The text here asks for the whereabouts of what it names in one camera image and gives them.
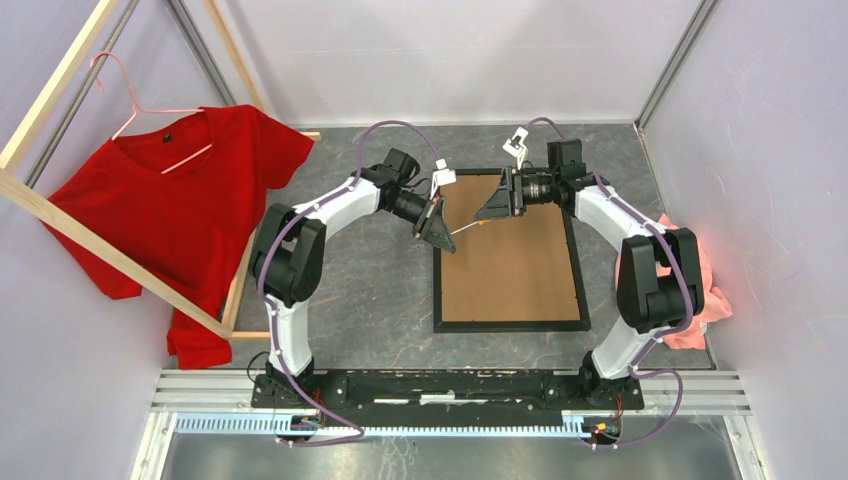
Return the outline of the yellow handled screwdriver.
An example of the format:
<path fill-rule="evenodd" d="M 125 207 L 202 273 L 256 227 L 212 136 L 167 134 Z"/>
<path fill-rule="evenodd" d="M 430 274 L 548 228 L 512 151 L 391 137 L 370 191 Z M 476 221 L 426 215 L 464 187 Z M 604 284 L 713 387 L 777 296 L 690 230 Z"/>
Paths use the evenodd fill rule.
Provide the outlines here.
<path fill-rule="evenodd" d="M 451 235 L 457 235 L 457 234 L 459 234 L 459 233 L 461 233 L 461 232 L 463 232 L 463 231 L 466 231 L 466 230 L 468 230 L 468 229 L 470 229 L 470 228 L 473 228 L 473 227 L 475 227 L 475 226 L 482 226 L 482 225 L 485 225 L 485 224 L 489 223 L 490 221 L 491 221 L 491 220 L 488 220 L 488 219 L 475 220 L 475 221 L 473 221 L 473 222 L 471 222 L 471 223 L 469 223 L 469 224 L 466 224 L 466 225 L 464 225 L 464 226 L 462 226 L 462 227 L 460 227 L 460 228 L 458 228 L 458 229 L 456 229 L 456 230 L 453 230 L 453 231 L 451 232 Z"/>

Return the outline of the black picture frame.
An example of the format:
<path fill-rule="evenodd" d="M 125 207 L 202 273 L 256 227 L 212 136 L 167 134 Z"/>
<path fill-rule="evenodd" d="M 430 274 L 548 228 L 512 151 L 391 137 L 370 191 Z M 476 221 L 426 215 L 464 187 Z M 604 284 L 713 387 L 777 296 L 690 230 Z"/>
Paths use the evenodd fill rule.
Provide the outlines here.
<path fill-rule="evenodd" d="M 469 224 L 499 182 L 497 168 L 462 169 L 446 194 L 449 227 Z M 582 332 L 591 327 L 570 216 L 554 204 L 453 235 L 432 251 L 436 333 Z"/>

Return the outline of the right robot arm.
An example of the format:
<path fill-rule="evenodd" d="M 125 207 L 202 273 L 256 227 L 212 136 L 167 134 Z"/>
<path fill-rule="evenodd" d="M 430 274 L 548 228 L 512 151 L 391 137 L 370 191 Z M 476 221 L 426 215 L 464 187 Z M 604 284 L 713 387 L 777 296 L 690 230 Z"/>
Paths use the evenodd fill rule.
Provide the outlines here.
<path fill-rule="evenodd" d="M 696 235 L 649 219 L 598 173 L 588 172 L 578 139 L 548 143 L 548 165 L 526 167 L 528 131 L 519 128 L 503 148 L 516 164 L 506 167 L 477 221 L 518 217 L 531 205 L 553 203 L 592 227 L 619 255 L 619 317 L 579 369 L 577 392 L 591 408 L 612 401 L 639 364 L 665 336 L 685 330 L 704 306 Z"/>

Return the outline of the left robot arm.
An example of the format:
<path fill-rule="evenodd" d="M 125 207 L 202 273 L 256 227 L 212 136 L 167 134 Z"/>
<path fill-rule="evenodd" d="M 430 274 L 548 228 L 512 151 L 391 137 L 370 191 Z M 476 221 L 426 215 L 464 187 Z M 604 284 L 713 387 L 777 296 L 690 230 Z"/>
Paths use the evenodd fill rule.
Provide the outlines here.
<path fill-rule="evenodd" d="M 308 307 L 322 278 L 328 239 L 362 217 L 386 211 L 409 222 L 414 238 L 455 252 L 443 197 L 425 198 L 411 190 L 409 183 L 419 170 L 411 155 L 390 149 L 383 162 L 352 175 L 323 197 L 293 207 L 275 203 L 266 211 L 249 266 L 269 319 L 266 373 L 288 406 L 302 407 L 314 394 Z"/>

